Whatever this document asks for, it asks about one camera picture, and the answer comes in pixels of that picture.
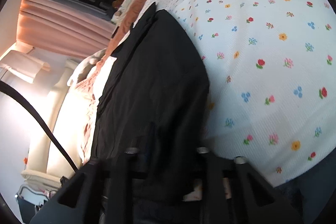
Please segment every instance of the pink curtain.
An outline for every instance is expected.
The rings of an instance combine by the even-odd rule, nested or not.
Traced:
[[[106,48],[115,25],[52,0],[22,0],[18,41],[73,57]]]

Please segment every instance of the black cable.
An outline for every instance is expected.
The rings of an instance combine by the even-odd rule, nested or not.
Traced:
[[[22,105],[34,117],[34,119],[39,123],[39,125],[42,127],[44,132],[47,134],[49,139],[53,142],[53,144],[56,146],[56,148],[62,153],[64,158],[71,165],[72,169],[74,171],[77,171],[78,170],[77,166],[72,161],[72,159],[67,154],[67,152],[64,150],[64,148],[59,144],[58,140],[56,140],[56,138],[54,137],[54,135],[50,131],[49,127],[44,122],[44,120],[42,119],[40,114],[38,114],[36,109],[19,92],[17,92],[10,85],[6,84],[3,81],[0,81],[0,92],[3,92],[4,94],[13,98],[15,101],[17,101],[20,105]]]

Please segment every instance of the curtain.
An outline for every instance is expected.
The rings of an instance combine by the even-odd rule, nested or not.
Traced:
[[[9,51],[0,60],[0,67],[31,84],[41,69],[50,71],[50,65],[47,62],[14,50]]]
[[[115,25],[53,0],[22,0],[19,42],[68,56],[86,58],[106,48]]]

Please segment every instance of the silver bolt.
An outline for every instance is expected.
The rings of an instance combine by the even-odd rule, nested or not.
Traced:
[[[235,164],[245,164],[247,163],[247,158],[245,157],[236,157],[234,159]]]
[[[207,149],[206,147],[198,147],[197,148],[197,153],[206,154],[206,153],[209,153],[209,149]]]
[[[137,147],[129,147],[126,148],[125,153],[126,154],[137,154],[139,152],[139,148]]]

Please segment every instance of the patterned clothing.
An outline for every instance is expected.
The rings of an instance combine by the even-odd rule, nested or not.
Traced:
[[[273,185],[336,147],[336,16],[327,0],[147,0],[193,41],[210,80],[204,142]]]

